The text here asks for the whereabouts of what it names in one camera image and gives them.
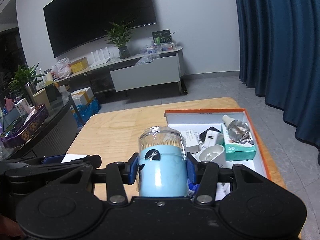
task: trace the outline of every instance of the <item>white router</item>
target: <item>white router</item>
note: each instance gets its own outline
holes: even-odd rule
[[[105,48],[105,53],[104,53],[103,49],[100,49],[100,52],[101,52],[102,58],[100,57],[98,50],[91,52],[91,55],[92,55],[92,58],[93,58],[93,63],[90,65],[90,68],[95,67],[97,65],[101,65],[101,64],[107,63],[108,60],[110,59],[110,54],[109,54],[109,51],[108,51],[108,47]]]

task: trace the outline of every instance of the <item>white drawer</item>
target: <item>white drawer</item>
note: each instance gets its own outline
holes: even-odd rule
[[[151,63],[110,71],[116,91],[178,82],[178,57],[156,58]]]

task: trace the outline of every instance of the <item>black sticker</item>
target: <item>black sticker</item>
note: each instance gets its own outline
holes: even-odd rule
[[[146,165],[146,164],[144,163],[144,164],[139,165],[139,171],[141,171],[143,169],[144,165]]]
[[[160,152],[158,152],[156,149],[149,150],[144,157],[146,160],[160,160]]]

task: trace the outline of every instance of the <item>jar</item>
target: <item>jar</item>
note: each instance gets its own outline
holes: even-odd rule
[[[151,127],[139,137],[139,195],[188,196],[185,139],[169,127]]]

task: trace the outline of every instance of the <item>white bottle cap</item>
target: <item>white bottle cap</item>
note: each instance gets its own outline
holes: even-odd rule
[[[226,127],[228,128],[229,124],[230,124],[232,121],[234,121],[235,119],[234,119],[234,118],[231,118],[231,117],[229,117],[229,116],[227,116],[227,115],[224,115],[224,116],[222,117],[222,120],[223,120],[223,122],[225,122]]]

